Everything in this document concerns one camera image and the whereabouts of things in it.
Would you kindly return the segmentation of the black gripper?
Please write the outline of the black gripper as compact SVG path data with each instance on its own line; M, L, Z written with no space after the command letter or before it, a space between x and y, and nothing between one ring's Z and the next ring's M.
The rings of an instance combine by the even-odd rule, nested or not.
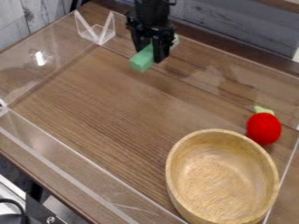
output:
M169 22L172 6L175 6L175 0L133 0L133 8L125 14L125 26L131 31L137 52L151 44L153 32L172 28ZM173 35L171 33L155 35L152 45L153 62L160 63L169 56Z

